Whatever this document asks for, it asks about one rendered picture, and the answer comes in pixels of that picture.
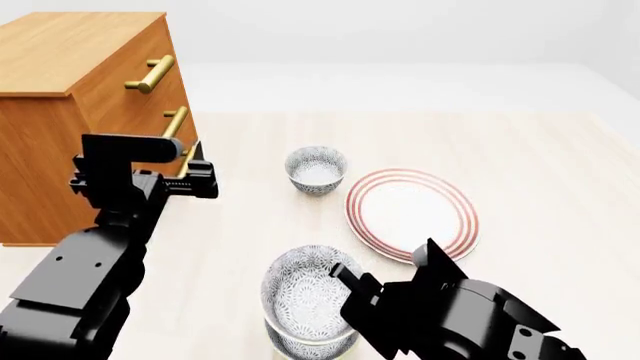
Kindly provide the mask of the large patterned black bowl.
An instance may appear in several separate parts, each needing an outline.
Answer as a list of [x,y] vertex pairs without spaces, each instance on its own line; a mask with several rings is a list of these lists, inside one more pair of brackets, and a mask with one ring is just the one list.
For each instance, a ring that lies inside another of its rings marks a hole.
[[351,291],[330,276],[336,264],[354,275],[361,266],[326,245],[304,245],[280,255],[267,269],[260,298],[265,320],[280,335],[304,344],[329,344],[355,333],[340,315]]

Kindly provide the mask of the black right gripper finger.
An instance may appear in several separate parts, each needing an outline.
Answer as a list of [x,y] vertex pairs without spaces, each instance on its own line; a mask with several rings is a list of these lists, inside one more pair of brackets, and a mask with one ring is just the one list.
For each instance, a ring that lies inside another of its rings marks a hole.
[[351,291],[352,296],[372,306],[377,305],[383,292],[383,285],[373,275],[365,272],[357,278],[343,263],[336,263],[332,267],[330,277],[337,278]]
[[343,319],[364,338],[380,335],[381,317],[374,305],[357,294],[350,294],[340,310]]

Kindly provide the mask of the wooden drawer cabinet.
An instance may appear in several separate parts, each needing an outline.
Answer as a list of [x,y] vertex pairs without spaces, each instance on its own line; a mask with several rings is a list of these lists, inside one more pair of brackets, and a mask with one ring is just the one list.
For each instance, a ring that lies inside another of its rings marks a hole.
[[[125,89],[146,61],[173,67],[149,94]],[[0,246],[52,246],[97,212],[69,181],[83,134],[158,136],[166,110],[189,110],[176,137],[198,140],[162,12],[34,12],[0,26]]]

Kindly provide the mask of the white plate with red rings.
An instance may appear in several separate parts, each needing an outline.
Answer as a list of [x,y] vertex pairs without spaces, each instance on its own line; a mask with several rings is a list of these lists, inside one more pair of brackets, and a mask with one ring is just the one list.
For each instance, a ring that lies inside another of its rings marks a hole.
[[386,168],[362,176],[347,191],[344,211],[361,242],[401,263],[411,263],[413,251],[429,239],[455,261],[479,242],[479,216],[469,198],[421,170]]

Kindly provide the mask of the small patterned black bowl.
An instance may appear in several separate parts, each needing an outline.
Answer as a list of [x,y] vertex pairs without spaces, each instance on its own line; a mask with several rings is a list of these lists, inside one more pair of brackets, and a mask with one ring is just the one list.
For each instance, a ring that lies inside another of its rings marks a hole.
[[291,152],[284,162],[292,185],[305,194],[322,196],[334,191],[347,171],[345,156],[327,146],[305,146]]

